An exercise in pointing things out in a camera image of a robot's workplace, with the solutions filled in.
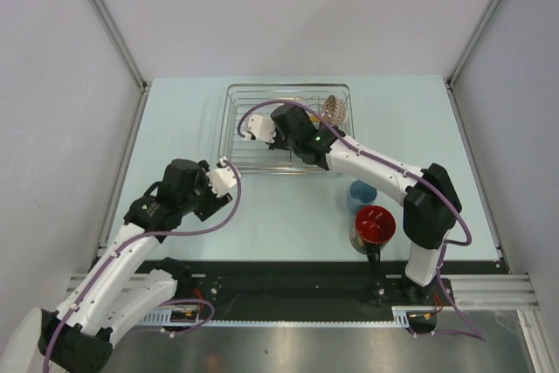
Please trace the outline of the red patterned small bowl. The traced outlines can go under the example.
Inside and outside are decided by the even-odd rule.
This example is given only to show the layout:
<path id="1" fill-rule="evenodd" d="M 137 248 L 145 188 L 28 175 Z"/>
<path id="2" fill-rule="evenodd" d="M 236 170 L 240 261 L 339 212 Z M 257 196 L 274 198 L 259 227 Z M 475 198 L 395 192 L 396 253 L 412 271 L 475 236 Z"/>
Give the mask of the red patterned small bowl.
<path id="1" fill-rule="evenodd" d="M 344 102 L 334 95 L 325 99 L 321 107 L 321 116 L 328 124 L 338 128 L 341 128 L 348 118 Z"/>

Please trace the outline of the metal wire dish rack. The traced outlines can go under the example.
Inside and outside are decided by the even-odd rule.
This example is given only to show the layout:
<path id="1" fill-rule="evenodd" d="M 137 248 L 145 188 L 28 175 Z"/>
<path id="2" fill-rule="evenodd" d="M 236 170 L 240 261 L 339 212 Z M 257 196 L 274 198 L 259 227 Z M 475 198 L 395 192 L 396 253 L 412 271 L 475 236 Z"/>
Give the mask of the metal wire dish rack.
<path id="1" fill-rule="evenodd" d="M 345 107 L 339 128 L 354 134 L 349 86 L 343 83 L 235 83 L 224 103 L 218 156 L 227 157 L 243 174 L 303 175 L 324 170 L 305 164 L 294 152 L 270 149 L 280 137 L 273 132 L 272 111 L 285 100 L 297 101 L 317 114 L 329 97 Z"/>

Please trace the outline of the blue ceramic cup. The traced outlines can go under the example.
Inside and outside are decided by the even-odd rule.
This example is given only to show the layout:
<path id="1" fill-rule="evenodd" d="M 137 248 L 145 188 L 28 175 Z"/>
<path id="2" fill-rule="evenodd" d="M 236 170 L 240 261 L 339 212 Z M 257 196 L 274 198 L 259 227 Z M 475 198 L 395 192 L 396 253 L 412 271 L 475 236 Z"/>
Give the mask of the blue ceramic cup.
<path id="1" fill-rule="evenodd" d="M 377 189 L 360 180 L 350 184 L 347 195 L 347 207 L 349 213 L 356 215 L 363 207 L 372 205 L 377 198 Z"/>

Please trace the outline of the red black mug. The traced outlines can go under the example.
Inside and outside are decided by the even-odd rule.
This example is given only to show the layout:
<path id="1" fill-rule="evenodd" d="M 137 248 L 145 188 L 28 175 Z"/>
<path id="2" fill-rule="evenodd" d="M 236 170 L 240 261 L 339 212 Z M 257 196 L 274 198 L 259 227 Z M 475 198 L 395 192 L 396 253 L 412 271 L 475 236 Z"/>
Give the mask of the red black mug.
<path id="1" fill-rule="evenodd" d="M 396 229 L 396 220 L 387 209 L 368 205 L 356 213 L 349 240 L 356 251 L 367 257 L 369 265 L 377 269 L 381 264 L 381 251 L 394 237 Z"/>

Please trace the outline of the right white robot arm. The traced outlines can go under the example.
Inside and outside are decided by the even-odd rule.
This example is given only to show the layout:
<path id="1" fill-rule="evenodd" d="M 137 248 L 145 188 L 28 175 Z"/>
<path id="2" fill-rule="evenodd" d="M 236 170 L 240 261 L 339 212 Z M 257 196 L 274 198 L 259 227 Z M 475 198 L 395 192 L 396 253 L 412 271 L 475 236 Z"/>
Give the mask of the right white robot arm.
<path id="1" fill-rule="evenodd" d="M 305 164 L 351 176 L 392 198 L 403 208 L 403 230 L 411 242 L 401 288 L 413 304 L 434 294 L 443 245 L 462 210 L 446 169 L 436 163 L 422 169 L 379 155 L 358 145 L 338 127 L 295 103 L 285 103 L 264 118 L 265 128 L 252 122 L 252 136 L 270 149 L 287 150 Z"/>

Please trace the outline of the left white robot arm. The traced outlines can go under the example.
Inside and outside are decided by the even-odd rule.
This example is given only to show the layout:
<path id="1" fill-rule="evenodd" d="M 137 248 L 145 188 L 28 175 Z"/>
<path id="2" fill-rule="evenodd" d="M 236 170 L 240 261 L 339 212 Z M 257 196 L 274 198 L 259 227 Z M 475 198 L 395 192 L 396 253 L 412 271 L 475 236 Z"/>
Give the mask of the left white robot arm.
<path id="1" fill-rule="evenodd" d="M 189 214 L 205 221 L 225 206 L 236 210 L 241 190 L 238 169 L 223 158 L 215 169 L 206 161 L 175 159 L 163 178 L 133 203 L 113 243 L 90 272 L 56 309 L 41 312 L 38 350 L 42 370 L 100 372 L 116 344 L 142 318 L 160 306 L 192 306 L 195 322 L 183 332 L 201 328 L 216 309 L 196 293 L 192 271 L 176 259 L 159 261 L 148 277 L 124 293 L 125 283 L 166 238 L 181 237 L 179 226 Z"/>

